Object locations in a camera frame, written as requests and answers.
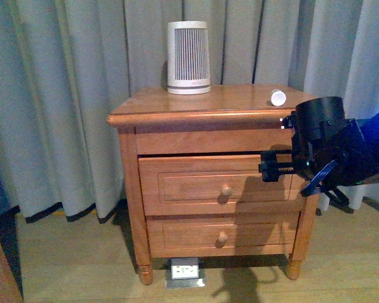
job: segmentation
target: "speaker grille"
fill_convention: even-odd
[[[177,28],[176,80],[209,78],[208,30],[206,28]]]

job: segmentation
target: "electrical outlet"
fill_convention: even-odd
[[[195,278],[199,278],[198,258],[171,259],[172,280]]]

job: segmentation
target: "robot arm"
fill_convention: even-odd
[[[294,129],[292,150],[262,152],[265,182],[297,174],[310,181],[303,196],[325,193],[344,206],[348,198],[337,186],[379,183],[379,113],[371,119],[345,119],[342,99],[324,97],[299,104],[283,123]],[[280,153],[290,153],[292,162],[278,163]]]

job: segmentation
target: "white curtain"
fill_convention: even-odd
[[[344,97],[348,117],[379,111],[379,0],[1,0],[7,208],[110,214],[124,193],[106,116],[116,97],[163,84],[167,23],[181,20],[208,22],[214,84],[255,79]],[[379,199],[379,184],[342,190],[355,208]]]

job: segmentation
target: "drawer knob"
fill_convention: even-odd
[[[220,194],[225,197],[230,197],[233,194],[233,189],[231,189],[229,186],[225,185],[222,190],[220,191]]]
[[[216,240],[216,247],[217,248],[222,248],[224,247],[224,245],[226,244],[227,240],[229,240],[229,236],[227,234],[225,234],[225,232],[220,232],[219,233],[219,236]]]

